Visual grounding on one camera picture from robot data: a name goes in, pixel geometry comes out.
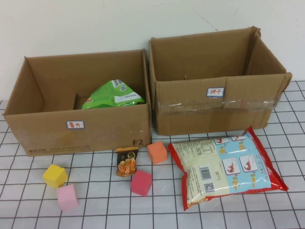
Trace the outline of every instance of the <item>qr code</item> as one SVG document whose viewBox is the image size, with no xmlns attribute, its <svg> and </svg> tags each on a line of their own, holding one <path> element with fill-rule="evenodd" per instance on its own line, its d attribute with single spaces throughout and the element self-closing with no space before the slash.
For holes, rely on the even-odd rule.
<svg viewBox="0 0 305 229">
<path fill-rule="evenodd" d="M 127 90 L 126 85 L 123 85 L 122 87 L 120 87 L 120 90 L 121 90 L 121 92 L 126 91 Z"/>
<path fill-rule="evenodd" d="M 204 189 L 205 192 L 215 192 L 213 183 L 204 184 Z"/>
<path fill-rule="evenodd" d="M 121 80 L 112 80 L 112 84 L 114 87 L 118 87 L 120 85 L 122 85 L 124 82 Z"/>
</svg>

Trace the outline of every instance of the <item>open cardboard box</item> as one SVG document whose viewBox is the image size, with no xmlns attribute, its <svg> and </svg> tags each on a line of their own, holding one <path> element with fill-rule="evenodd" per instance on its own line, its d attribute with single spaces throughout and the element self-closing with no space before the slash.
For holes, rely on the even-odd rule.
<svg viewBox="0 0 305 229">
<path fill-rule="evenodd" d="M 145 104 L 81 109 L 115 79 Z M 26 57 L 4 116 L 29 156 L 146 146 L 151 104 L 144 50 Z"/>
<path fill-rule="evenodd" d="M 291 73 L 260 29 L 152 38 L 152 107 L 159 135 L 263 128 Z"/>
</svg>

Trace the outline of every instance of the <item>small snack packet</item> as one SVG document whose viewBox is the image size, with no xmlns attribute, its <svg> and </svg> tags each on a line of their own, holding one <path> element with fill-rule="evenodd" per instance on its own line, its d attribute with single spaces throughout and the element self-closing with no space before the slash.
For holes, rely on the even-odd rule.
<svg viewBox="0 0 305 229">
<path fill-rule="evenodd" d="M 81 106 L 83 110 L 114 106 L 129 106 L 145 101 L 121 80 L 111 80 L 93 92 Z"/>
<path fill-rule="evenodd" d="M 244 135 L 168 145 L 183 171 L 183 209 L 213 198 L 288 187 L 249 127 Z"/>
<path fill-rule="evenodd" d="M 137 171 L 136 158 L 138 156 L 138 147 L 126 147 L 116 149 L 118 154 L 116 175 L 126 177 L 135 174 Z"/>
</svg>

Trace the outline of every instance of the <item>white grid surface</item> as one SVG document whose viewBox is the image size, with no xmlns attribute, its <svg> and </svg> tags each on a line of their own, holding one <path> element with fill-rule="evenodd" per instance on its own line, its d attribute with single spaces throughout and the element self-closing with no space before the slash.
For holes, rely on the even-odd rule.
<svg viewBox="0 0 305 229">
<path fill-rule="evenodd" d="M 27 157 L 1 114 L 0 102 L 0 228 L 1 229 L 294 229 L 305 228 L 305 82 L 291 82 L 265 129 L 255 130 L 288 192 L 232 195 L 183 211 L 182 172 L 168 160 L 153 166 L 141 148 L 138 169 L 151 173 L 148 197 L 131 192 L 131 177 L 115 175 L 116 153 L 110 151 Z M 243 131 L 159 136 L 170 142 L 240 135 Z M 56 189 L 42 174 L 54 163 L 66 168 L 79 207 L 61 211 Z"/>
</svg>

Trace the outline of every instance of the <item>barcode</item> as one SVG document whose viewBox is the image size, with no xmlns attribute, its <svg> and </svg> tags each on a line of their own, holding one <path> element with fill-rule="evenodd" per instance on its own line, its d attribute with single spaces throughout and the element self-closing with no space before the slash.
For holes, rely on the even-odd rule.
<svg viewBox="0 0 305 229">
<path fill-rule="evenodd" d="M 120 90 L 121 90 L 121 92 L 126 91 L 127 90 L 126 85 L 121 86 Z"/>
<path fill-rule="evenodd" d="M 210 180 L 212 179 L 211 173 L 208 166 L 199 167 L 200 175 L 202 180 Z"/>
<path fill-rule="evenodd" d="M 112 84 L 114 87 L 118 87 L 123 84 L 121 80 L 112 80 Z"/>
<path fill-rule="evenodd" d="M 213 183 L 204 184 L 204 189 L 205 192 L 215 192 Z"/>
</svg>

